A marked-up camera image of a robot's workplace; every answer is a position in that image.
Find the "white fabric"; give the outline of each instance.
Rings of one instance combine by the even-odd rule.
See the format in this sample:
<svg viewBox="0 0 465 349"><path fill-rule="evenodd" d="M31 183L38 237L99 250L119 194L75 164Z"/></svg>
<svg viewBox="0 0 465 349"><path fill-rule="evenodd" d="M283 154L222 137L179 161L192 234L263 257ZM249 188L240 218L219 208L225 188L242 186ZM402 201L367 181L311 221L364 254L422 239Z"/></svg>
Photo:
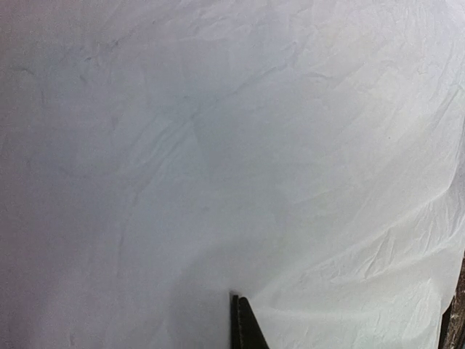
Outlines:
<svg viewBox="0 0 465 349"><path fill-rule="evenodd" d="M437 347L459 0L2 0L0 346Z"/></svg>

